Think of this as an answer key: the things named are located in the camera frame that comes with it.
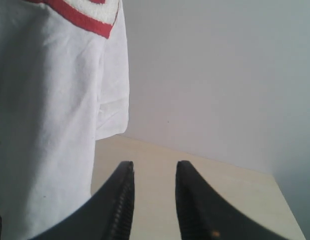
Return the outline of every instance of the light wooden surface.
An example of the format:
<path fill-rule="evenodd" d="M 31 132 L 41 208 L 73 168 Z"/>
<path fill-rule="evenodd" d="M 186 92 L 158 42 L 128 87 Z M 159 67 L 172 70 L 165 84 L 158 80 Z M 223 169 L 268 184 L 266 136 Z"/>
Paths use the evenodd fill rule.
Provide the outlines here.
<path fill-rule="evenodd" d="M 272 176 L 114 136 L 97 142 L 92 193 L 119 162 L 134 162 L 136 199 L 131 240 L 180 240 L 174 197 L 179 160 L 191 161 L 215 190 L 253 220 L 288 239 L 305 239 Z"/>

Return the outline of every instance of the white wall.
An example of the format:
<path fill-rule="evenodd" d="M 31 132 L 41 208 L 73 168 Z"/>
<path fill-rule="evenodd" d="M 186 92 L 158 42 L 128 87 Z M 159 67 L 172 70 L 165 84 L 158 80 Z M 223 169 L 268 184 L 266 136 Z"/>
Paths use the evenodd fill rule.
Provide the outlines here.
<path fill-rule="evenodd" d="M 310 0 L 127 0 L 125 136 L 273 173 L 310 239 Z"/>

